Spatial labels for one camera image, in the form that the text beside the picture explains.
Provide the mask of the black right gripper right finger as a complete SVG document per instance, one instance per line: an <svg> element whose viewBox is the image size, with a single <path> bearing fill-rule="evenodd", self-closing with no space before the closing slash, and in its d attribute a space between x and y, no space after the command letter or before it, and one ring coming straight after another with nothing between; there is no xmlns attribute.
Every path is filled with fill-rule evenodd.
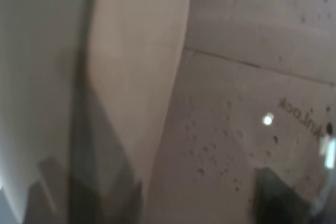
<svg viewBox="0 0 336 224"><path fill-rule="evenodd" d="M253 223L319 223L311 204L268 167L255 170Z"/></svg>

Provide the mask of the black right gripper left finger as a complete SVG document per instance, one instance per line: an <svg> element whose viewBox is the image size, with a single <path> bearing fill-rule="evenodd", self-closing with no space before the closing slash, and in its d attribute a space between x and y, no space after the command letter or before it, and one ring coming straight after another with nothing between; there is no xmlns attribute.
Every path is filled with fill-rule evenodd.
<svg viewBox="0 0 336 224"><path fill-rule="evenodd" d="M140 223L142 185L123 167L104 196L53 158L38 165L42 180L28 191L25 223Z"/></svg>

